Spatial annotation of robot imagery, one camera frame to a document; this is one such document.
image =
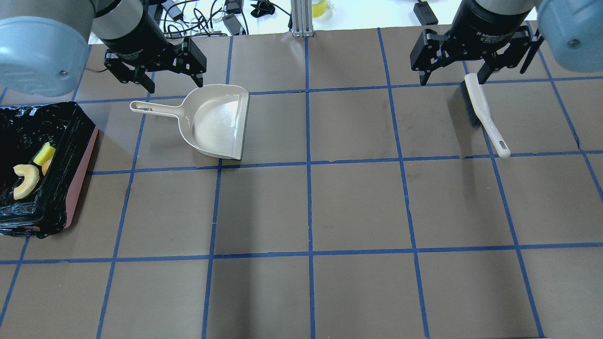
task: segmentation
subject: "dustpan handle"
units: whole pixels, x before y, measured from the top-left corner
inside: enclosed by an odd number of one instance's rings
[[[183,111],[179,107],[146,103],[144,101],[132,101],[130,103],[130,110],[138,113],[169,116],[170,118],[184,117]]]

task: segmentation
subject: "black trash bag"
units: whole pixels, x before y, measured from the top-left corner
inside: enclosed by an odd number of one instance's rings
[[[0,108],[0,235],[42,239],[65,227],[67,191],[94,130],[75,102]],[[46,142],[56,148],[48,172],[40,172],[34,191],[16,201],[13,190],[22,178],[13,167],[33,164]]]

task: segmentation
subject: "brush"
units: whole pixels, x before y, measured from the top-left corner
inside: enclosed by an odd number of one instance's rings
[[[461,83],[461,93],[465,99],[465,108],[469,116],[469,122],[474,127],[484,126],[488,137],[492,141],[499,157],[509,157],[509,150],[505,139],[502,138],[498,128],[492,121],[490,106],[482,86],[478,82],[478,76],[475,73],[465,75],[465,80]]]

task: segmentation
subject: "yellow object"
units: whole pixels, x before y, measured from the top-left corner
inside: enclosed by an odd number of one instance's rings
[[[327,0],[312,0],[312,17],[319,17],[327,11]]]
[[[52,159],[48,159],[47,162],[44,163],[44,165],[42,165],[42,174],[46,175],[46,172],[48,172],[48,167],[50,167],[50,162],[52,161]]]
[[[56,149],[50,146],[50,142],[47,142],[42,146],[42,149],[36,154],[34,158],[34,163],[38,166],[42,166],[45,162],[52,159],[54,152]]]
[[[19,177],[23,177],[21,185],[13,191],[13,197],[15,200],[23,199],[36,188],[37,182],[40,181],[40,173],[34,165],[16,165],[13,170]]]

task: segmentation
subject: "dustpan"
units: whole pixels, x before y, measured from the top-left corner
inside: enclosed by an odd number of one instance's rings
[[[222,159],[240,160],[249,107],[243,87],[210,84],[194,89],[179,106],[132,101],[132,112],[178,119],[182,138],[197,151]]]

